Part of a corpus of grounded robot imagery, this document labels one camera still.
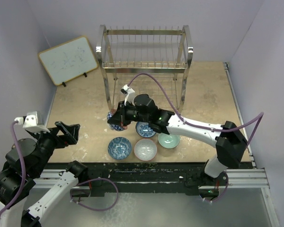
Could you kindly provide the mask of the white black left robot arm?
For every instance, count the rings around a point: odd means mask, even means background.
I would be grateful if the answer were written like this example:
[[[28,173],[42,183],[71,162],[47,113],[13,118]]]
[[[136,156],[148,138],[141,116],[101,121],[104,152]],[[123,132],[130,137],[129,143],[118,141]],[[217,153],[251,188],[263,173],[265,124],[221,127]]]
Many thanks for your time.
[[[31,139],[18,140],[14,126],[24,125],[28,117],[18,117],[11,124],[13,147],[6,154],[0,171],[0,227],[39,227],[41,220],[56,203],[76,185],[88,180],[88,168],[78,161],[70,162],[57,183],[41,200],[28,210],[23,207],[35,179],[41,176],[55,149],[77,144],[79,124],[66,125],[56,122],[54,128],[38,125],[26,131]]]

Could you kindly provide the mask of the blue floral bowl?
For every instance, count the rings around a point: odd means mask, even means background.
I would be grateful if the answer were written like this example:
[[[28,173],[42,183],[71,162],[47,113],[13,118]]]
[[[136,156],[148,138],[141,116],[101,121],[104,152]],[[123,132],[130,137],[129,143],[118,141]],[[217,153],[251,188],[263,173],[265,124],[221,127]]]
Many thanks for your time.
[[[146,122],[137,122],[135,129],[136,132],[144,138],[151,138],[156,134],[156,132]]]

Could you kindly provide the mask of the red zigzag patterned bowl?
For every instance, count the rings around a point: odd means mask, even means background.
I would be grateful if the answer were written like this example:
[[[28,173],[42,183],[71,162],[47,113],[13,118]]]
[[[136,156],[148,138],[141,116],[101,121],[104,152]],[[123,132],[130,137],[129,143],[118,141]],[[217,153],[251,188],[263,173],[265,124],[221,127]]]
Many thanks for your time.
[[[116,109],[111,109],[108,113],[107,113],[107,121],[108,121],[108,126],[111,130],[115,130],[115,131],[124,131],[128,129],[128,126],[121,126],[120,124],[120,113],[118,110]]]

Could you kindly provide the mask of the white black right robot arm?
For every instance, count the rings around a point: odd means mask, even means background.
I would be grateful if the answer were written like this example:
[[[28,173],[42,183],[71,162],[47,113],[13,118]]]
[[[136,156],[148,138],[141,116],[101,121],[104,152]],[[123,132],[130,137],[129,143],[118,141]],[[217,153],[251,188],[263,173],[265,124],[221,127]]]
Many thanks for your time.
[[[176,113],[156,106],[147,94],[138,95],[133,102],[121,101],[117,110],[107,119],[112,127],[125,127],[131,122],[145,122],[156,133],[188,137],[216,149],[216,154],[206,162],[201,180],[212,185],[224,170],[237,169],[247,147],[247,140],[236,124],[209,124],[183,118]]]

